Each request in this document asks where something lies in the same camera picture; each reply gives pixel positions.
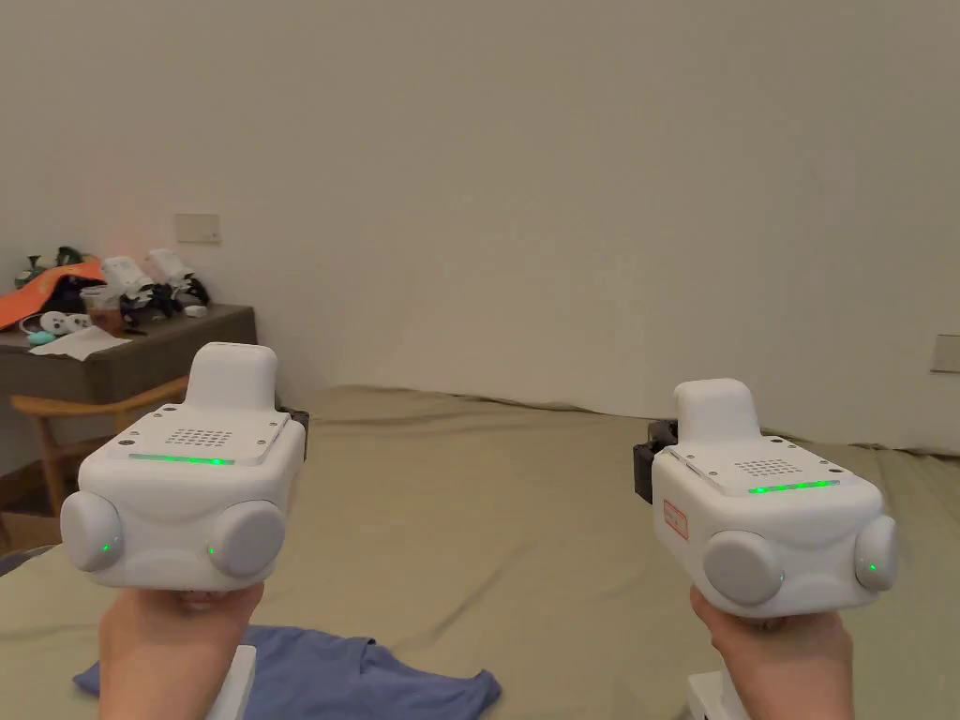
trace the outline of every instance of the blue t-shirt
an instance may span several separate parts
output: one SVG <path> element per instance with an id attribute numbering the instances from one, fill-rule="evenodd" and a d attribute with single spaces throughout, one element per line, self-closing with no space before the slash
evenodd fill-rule
<path id="1" fill-rule="evenodd" d="M 245 720 L 475 720 L 500 697 L 484 670 L 475 678 L 420 672 L 365 637 L 251 626 L 256 673 Z M 74 679 L 100 694 L 100 664 Z"/>

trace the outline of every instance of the light switch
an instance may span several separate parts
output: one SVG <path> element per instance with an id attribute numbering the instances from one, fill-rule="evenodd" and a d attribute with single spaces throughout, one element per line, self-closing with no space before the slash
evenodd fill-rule
<path id="1" fill-rule="evenodd" d="M 174 231 L 178 243 L 219 245 L 223 242 L 219 215 L 174 215 Z"/>
<path id="2" fill-rule="evenodd" d="M 960 335 L 937 335 L 930 370 L 960 372 Z"/>

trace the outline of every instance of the white handheld device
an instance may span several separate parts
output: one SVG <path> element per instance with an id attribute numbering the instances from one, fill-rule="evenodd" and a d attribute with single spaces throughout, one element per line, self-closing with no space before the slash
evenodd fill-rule
<path id="1" fill-rule="evenodd" d="M 193 296 L 200 304 L 207 305 L 210 296 L 206 292 L 192 268 L 180 260 L 180 256 L 167 248 L 157 248 L 147 253 L 147 272 L 156 282 L 173 288 L 175 298 L 183 300 L 184 295 Z"/>
<path id="2" fill-rule="evenodd" d="M 133 258 L 125 255 L 109 257 L 100 263 L 100 270 L 107 285 L 118 295 L 126 296 L 138 307 L 146 305 L 150 300 L 154 281 L 140 269 Z"/>
<path id="3" fill-rule="evenodd" d="M 87 457 L 60 511 L 70 562 L 112 588 L 227 591 L 273 572 L 306 430 L 275 410 L 276 355 L 210 343 L 186 400 Z M 208 718 L 242 717 L 255 651 L 241 646 Z"/>
<path id="4" fill-rule="evenodd" d="M 897 575 L 880 491 L 796 444 L 760 435 L 736 380 L 677 387 L 678 442 L 653 461 L 657 538 L 712 606 L 766 619 L 866 605 Z M 749 720 L 726 667 L 693 675 L 695 720 Z"/>

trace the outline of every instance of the green indicator light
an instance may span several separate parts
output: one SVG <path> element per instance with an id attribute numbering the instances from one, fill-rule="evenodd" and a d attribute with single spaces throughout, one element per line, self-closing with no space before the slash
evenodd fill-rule
<path id="1" fill-rule="evenodd" d="M 178 455 L 144 455 L 142 453 L 133 453 L 131 460 L 155 460 L 162 463 L 189 463 L 190 465 L 233 465 L 232 460 L 223 458 L 187 458 Z"/>
<path id="2" fill-rule="evenodd" d="M 762 495 L 766 492 L 784 492 L 788 490 L 807 490 L 809 488 L 829 488 L 839 485 L 839 480 L 820 480 L 815 483 L 797 483 L 796 485 L 768 485 L 765 488 L 750 488 L 747 492 L 751 495 Z"/>

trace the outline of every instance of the cup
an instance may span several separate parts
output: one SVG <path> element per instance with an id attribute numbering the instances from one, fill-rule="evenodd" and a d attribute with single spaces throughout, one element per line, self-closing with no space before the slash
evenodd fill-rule
<path id="1" fill-rule="evenodd" d="M 123 336 L 123 313 L 120 312 L 120 295 L 108 285 L 91 285 L 80 291 L 86 306 L 86 314 L 97 327 L 113 337 Z"/>

